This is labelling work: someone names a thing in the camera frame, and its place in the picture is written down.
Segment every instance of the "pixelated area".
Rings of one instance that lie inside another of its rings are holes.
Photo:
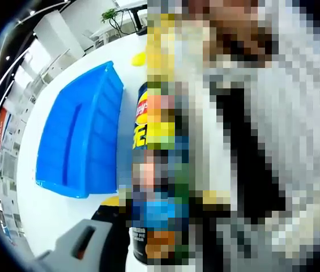
[[[149,229],[148,269],[311,265],[320,35],[288,0],[185,2],[149,2],[147,150],[127,196]]]

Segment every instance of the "wall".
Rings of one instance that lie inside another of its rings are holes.
[[[17,128],[20,118],[14,116],[5,107],[0,111],[0,211],[5,220],[2,223],[8,245],[24,261],[30,261],[34,255],[25,238],[16,194],[16,162],[18,155]]]
[[[4,102],[4,107],[13,114],[20,113],[23,110],[23,106],[16,101],[19,101],[23,94],[24,89],[17,82],[14,82],[10,94]]]
[[[132,4],[132,3],[135,3],[135,2],[138,2],[138,1],[139,0],[116,0],[116,2],[118,3],[118,5],[120,7],[128,5],[128,4]]]
[[[58,11],[46,14],[35,26],[34,31],[52,59],[57,58],[67,49],[70,49],[69,53],[76,60],[84,55],[82,47]]]
[[[114,7],[112,0],[77,0],[61,14],[80,46],[86,50],[92,42],[83,35],[83,32],[85,30],[96,32],[103,25],[102,13]]]

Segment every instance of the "gray object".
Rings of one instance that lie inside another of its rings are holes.
[[[85,30],[83,32],[83,36],[90,39],[93,42],[92,46],[94,49],[97,49],[98,47],[104,44],[104,40],[102,40],[100,36],[92,36],[92,35],[93,33],[89,30]]]
[[[82,220],[57,240],[54,251],[49,250],[36,258],[28,271],[99,271],[100,257],[111,227],[108,222]],[[83,246],[85,254],[82,258],[76,257]]]

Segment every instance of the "yellow object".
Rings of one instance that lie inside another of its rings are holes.
[[[228,191],[203,191],[204,205],[229,205],[230,192]]]
[[[101,203],[101,206],[119,206],[120,205],[120,199],[117,195],[114,197],[109,197],[105,201]]]
[[[154,15],[153,27],[147,35],[147,81],[148,96],[152,96],[148,110],[147,148],[174,149],[175,124],[169,122],[166,103],[169,82],[174,82],[175,21],[173,14]]]
[[[143,66],[146,63],[146,53],[141,52],[132,58],[133,66]]]

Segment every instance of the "white wall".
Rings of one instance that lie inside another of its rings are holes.
[[[35,78],[37,76],[37,73],[31,68],[30,64],[26,62],[25,60],[22,62],[21,67],[28,73],[28,75],[31,78]]]
[[[52,59],[67,49],[70,49],[69,54],[76,60],[84,55],[82,47],[58,11],[46,14],[35,26],[34,31]]]
[[[22,106],[17,103],[24,94],[24,89],[17,84],[17,82],[14,82],[14,84],[11,87],[11,92],[8,98],[3,103],[3,106],[13,114],[17,114],[22,110]]]
[[[83,36],[83,32],[85,30],[96,32],[103,25],[101,21],[102,13],[114,7],[112,0],[77,0],[61,14],[83,50],[85,50],[92,45],[92,42]]]
[[[132,4],[132,3],[135,3],[135,2],[138,2],[138,1],[139,0],[116,0],[116,2],[118,3],[118,5],[120,7],[128,5],[128,4]]]

